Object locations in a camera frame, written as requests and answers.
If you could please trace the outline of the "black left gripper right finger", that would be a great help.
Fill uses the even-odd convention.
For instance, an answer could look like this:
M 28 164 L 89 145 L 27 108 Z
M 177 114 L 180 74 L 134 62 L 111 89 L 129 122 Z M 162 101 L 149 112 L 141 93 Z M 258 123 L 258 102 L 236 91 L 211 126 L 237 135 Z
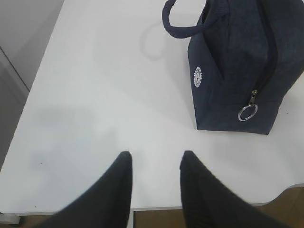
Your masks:
M 180 163 L 180 190 L 188 228 L 285 228 L 222 184 L 193 151 Z

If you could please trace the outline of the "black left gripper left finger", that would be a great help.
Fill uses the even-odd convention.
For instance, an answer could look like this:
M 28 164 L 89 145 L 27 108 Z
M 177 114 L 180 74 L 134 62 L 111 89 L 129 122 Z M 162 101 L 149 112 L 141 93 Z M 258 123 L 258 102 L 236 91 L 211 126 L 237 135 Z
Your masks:
M 37 224 L 38 228 L 125 228 L 133 189 L 133 164 L 121 152 L 107 171 L 79 198 Z

